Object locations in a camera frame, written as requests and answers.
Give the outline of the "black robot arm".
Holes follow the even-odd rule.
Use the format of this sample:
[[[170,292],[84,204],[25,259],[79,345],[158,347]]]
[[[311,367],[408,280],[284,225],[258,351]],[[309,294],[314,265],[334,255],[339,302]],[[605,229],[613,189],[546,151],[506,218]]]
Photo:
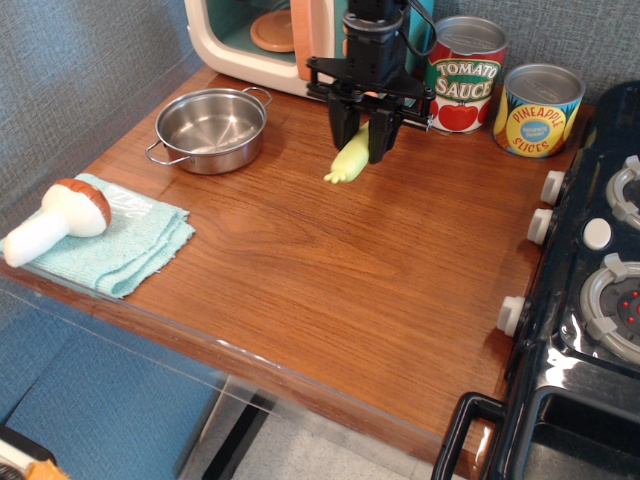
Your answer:
[[[435,92],[407,70],[407,54],[426,57],[437,33],[418,1],[350,1],[342,17],[342,59],[311,57],[308,94],[328,105],[334,145],[343,149],[369,115],[368,153],[380,162],[403,124],[428,130]]]

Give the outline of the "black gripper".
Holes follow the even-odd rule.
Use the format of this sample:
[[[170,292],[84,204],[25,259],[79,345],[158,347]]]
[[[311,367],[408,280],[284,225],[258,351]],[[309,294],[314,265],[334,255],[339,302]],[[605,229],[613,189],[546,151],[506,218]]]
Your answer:
[[[369,162],[379,163],[393,148],[401,125],[427,130],[433,116],[432,89],[412,76],[410,57],[426,57],[435,46],[433,19],[424,14],[427,33],[415,44],[410,14],[344,14],[344,52],[340,58],[306,60],[308,94],[328,105],[333,142],[341,150],[369,119]]]

